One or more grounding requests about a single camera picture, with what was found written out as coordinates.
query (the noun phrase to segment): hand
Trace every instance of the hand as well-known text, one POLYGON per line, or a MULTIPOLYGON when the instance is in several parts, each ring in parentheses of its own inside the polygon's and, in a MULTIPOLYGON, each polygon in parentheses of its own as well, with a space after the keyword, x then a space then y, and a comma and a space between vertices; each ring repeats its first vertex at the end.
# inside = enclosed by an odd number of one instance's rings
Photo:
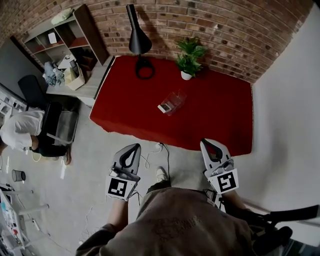
POLYGON ((32 140, 31 149, 36 150, 39 147, 39 140, 38 140, 37 136, 31 135, 31 140, 32 140))

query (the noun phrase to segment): clear plastic box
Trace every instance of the clear plastic box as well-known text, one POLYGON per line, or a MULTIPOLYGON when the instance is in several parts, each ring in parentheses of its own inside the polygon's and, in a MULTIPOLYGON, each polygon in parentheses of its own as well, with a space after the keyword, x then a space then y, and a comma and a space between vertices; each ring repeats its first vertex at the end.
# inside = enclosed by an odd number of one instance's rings
POLYGON ((165 112, 165 114, 171 116, 185 104, 186 98, 187 95, 181 89, 179 89, 178 92, 171 92, 159 106, 166 108, 167 112, 165 112))

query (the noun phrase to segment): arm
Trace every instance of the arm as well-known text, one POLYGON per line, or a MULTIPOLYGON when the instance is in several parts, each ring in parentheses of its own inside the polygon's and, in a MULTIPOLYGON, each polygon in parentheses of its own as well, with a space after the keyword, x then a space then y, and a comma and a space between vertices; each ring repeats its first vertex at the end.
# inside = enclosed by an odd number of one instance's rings
POLYGON ((235 190, 222 194, 222 197, 223 199, 227 200, 229 203, 231 203, 233 206, 239 209, 242 209, 242 210, 247 209, 247 207, 242 202, 241 198, 238 196, 235 190))
POLYGON ((5 150, 5 148, 7 147, 8 145, 5 144, 2 139, 0 139, 0 156, 2 155, 2 152, 5 150))
POLYGON ((33 136, 33 135, 30 135, 30 136, 31 136, 31 140, 32 140, 31 148, 33 150, 36 150, 39 147, 39 140, 38 140, 37 136, 33 136))
POLYGON ((116 232, 123 230, 128 225, 128 202, 114 199, 108 223, 114 226, 116 232))
POLYGON ((96 256, 115 235, 128 225, 128 202, 114 199, 108 224, 89 237, 77 250, 76 256, 96 256))

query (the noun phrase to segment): shelving unit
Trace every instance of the shelving unit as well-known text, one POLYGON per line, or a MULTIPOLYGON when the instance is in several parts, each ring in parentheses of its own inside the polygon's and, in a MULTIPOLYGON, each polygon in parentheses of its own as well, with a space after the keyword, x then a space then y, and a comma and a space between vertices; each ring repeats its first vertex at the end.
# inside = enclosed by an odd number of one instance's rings
POLYGON ((2 126, 12 115, 26 111, 27 105, 0 90, 0 125, 2 126))
POLYGON ((24 44, 42 65, 59 63, 66 55, 73 54, 81 68, 90 71, 96 63, 103 66, 109 56, 85 4, 74 8, 68 19, 55 25, 51 19, 46 20, 28 33, 24 44), (57 43, 50 43, 50 33, 55 34, 57 43))

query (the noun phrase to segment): white shoe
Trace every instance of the white shoe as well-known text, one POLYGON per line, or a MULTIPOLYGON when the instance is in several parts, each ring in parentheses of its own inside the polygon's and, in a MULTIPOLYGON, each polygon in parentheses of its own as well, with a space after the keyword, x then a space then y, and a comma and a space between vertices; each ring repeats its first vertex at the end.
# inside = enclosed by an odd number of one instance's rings
POLYGON ((155 176, 156 176, 156 182, 157 183, 169 180, 165 169, 163 167, 161 167, 161 166, 159 166, 156 169, 155 176))

